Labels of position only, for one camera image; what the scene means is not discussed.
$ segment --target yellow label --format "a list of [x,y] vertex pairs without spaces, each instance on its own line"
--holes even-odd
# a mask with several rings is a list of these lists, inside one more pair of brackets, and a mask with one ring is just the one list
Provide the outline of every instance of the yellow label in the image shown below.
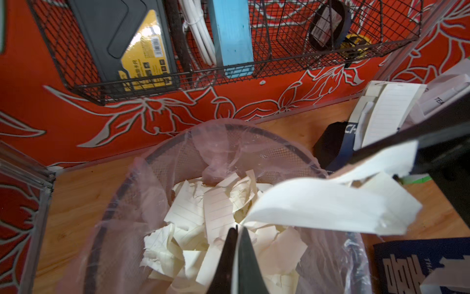
[[[169,73],[168,59],[163,46],[162,28],[155,10],[149,10],[139,30],[131,40],[121,58],[127,73],[119,71],[121,79],[133,79]],[[145,79],[132,82],[134,90],[169,86],[172,78]],[[126,91],[131,91],[130,83],[123,83]]]

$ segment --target packaging label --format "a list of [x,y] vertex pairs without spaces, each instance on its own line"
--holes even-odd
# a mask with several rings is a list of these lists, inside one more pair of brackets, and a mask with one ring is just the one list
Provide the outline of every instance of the packaging label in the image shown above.
[[[170,73],[161,29],[155,10],[149,10],[121,58],[121,64],[127,71],[119,71],[121,79]],[[126,91],[169,86],[171,84],[171,77],[123,83]]]
[[[331,19],[333,21],[333,31],[335,31],[338,25],[343,20],[343,18],[334,9],[331,9],[331,12],[332,12]],[[316,23],[315,27],[310,32],[312,36],[315,38],[315,40],[317,40],[317,42],[322,47],[326,45],[327,40],[329,40],[331,36],[331,32],[330,32],[331,26],[329,22],[330,22],[329,7],[326,7],[323,11],[322,16]]]

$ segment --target red floral wallpaper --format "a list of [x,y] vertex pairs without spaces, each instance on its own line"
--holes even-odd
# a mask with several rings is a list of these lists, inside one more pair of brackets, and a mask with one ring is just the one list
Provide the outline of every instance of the red floral wallpaper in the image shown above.
[[39,190],[0,174],[0,292],[17,293],[39,208]]
[[[425,2],[426,9],[432,2]],[[426,82],[467,56],[469,5],[458,0],[392,79]],[[209,119],[255,120],[352,95],[387,62],[373,58],[347,69],[333,66],[100,107],[64,89],[25,1],[10,1],[7,10],[0,136],[51,168],[155,145]]]

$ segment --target coiled white cable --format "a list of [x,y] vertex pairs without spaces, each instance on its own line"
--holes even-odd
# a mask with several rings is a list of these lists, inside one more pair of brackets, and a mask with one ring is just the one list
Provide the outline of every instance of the coiled white cable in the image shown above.
[[201,0],[179,0],[179,2],[203,61],[207,65],[217,64],[215,47],[207,30]]

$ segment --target wire mesh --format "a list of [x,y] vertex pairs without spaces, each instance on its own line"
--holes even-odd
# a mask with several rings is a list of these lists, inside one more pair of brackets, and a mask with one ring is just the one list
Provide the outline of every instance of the wire mesh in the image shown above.
[[[253,62],[207,66],[186,29],[191,72],[183,70],[175,55],[178,72],[126,80],[116,73],[116,80],[103,81],[67,0],[28,3],[65,87],[98,105],[385,56],[419,38],[423,12],[423,0],[345,0],[352,19],[348,33],[366,42],[340,48],[331,42],[319,51],[309,43],[309,27],[331,0],[249,0]],[[212,37],[206,1],[203,9]],[[331,17],[326,21],[332,23]],[[228,78],[225,73],[234,68],[253,73]],[[168,78],[179,81],[178,88],[160,87]],[[154,87],[143,87],[149,84]]]

